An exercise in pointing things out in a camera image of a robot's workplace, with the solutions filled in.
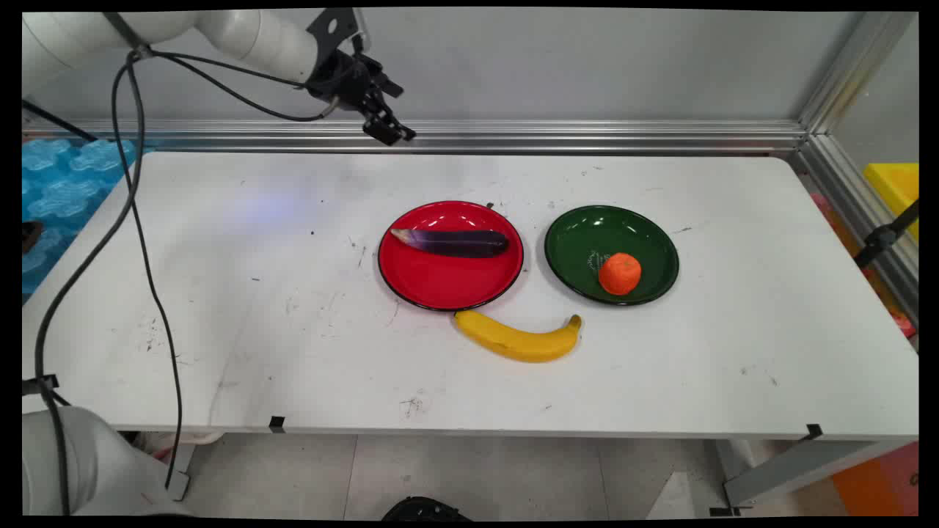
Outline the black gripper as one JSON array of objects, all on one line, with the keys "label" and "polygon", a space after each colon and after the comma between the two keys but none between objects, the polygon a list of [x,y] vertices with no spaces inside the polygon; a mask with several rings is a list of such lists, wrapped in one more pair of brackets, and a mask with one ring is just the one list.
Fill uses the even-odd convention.
[{"label": "black gripper", "polygon": [[383,64],[372,57],[333,51],[305,81],[304,88],[316,100],[325,101],[325,111],[360,111],[365,117],[363,131],[386,146],[416,137],[384,100],[383,93],[401,97],[403,87],[390,80]]}]

